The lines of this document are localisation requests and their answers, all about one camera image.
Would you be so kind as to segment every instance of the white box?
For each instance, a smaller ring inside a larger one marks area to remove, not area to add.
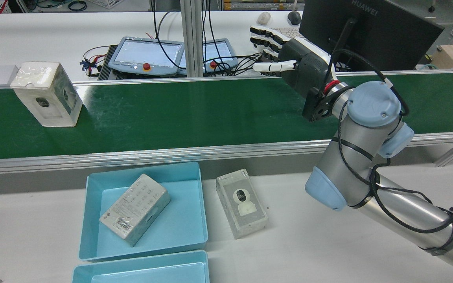
[[[45,127],[74,127],[83,102],[57,62],[25,62],[11,88]]]
[[[170,201],[162,185],[142,174],[99,221],[133,247]]]
[[[216,179],[216,192],[235,239],[263,229],[268,217],[246,169]]]

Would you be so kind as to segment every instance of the white desk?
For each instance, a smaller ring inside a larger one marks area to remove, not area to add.
[[[287,11],[271,11],[268,26],[289,27]],[[157,24],[163,16],[157,13]],[[237,55],[256,52],[249,42],[249,27],[256,24],[259,11],[213,11],[214,37],[228,38]],[[206,39],[212,40],[209,21]],[[124,36],[146,38],[155,35],[153,13],[56,13],[0,15],[0,65],[20,66],[26,61],[58,61],[73,82],[88,78],[79,62],[92,47],[118,44]],[[183,41],[180,12],[169,14],[160,29],[160,39]],[[92,52],[103,54],[107,49]]]
[[[453,206],[453,164],[380,171],[405,188],[422,190],[439,206]],[[350,208],[338,213],[313,200],[303,189],[308,176],[252,177],[269,224],[239,240],[232,236],[215,180],[203,181],[212,283],[453,282],[453,267],[437,257]],[[82,264],[77,253],[85,191],[70,189],[0,195],[5,283],[64,283]]]

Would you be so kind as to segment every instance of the blue bin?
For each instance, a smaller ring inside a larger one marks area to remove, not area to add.
[[[100,223],[99,217],[143,173],[167,189],[171,202],[131,247]],[[198,163],[159,165],[88,176],[79,259],[95,262],[190,251],[202,249],[207,238]]]
[[[72,283],[209,283],[205,251],[122,259],[77,266]]]

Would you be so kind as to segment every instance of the keyboard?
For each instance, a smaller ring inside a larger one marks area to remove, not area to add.
[[[299,27],[291,27],[291,28],[271,28],[275,31],[278,31],[289,38],[301,37],[305,39],[305,37],[298,31]]]

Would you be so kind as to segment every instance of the barcode label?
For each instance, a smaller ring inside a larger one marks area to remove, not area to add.
[[[123,219],[121,218],[118,218],[118,220],[116,221],[116,223],[121,227],[123,228],[124,230],[126,231],[129,231],[129,229],[131,228],[131,225],[128,224],[127,222],[125,222]]]

